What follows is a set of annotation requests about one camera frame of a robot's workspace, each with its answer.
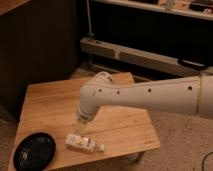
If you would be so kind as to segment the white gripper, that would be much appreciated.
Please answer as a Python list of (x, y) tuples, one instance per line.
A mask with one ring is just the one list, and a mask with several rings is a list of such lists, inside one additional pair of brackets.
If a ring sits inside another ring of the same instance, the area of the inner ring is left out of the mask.
[(75, 132), (81, 133), (84, 130), (84, 124), (87, 124), (93, 119), (94, 119), (93, 113), (84, 112), (80, 107), (77, 107), (77, 120), (79, 122), (75, 124)]

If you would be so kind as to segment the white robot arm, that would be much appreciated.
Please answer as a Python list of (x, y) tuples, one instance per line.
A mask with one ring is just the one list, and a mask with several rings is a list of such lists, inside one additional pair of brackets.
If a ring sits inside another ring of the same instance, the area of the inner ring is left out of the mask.
[(118, 85), (111, 74), (99, 72), (80, 88), (76, 132), (110, 105), (213, 119), (213, 75)]

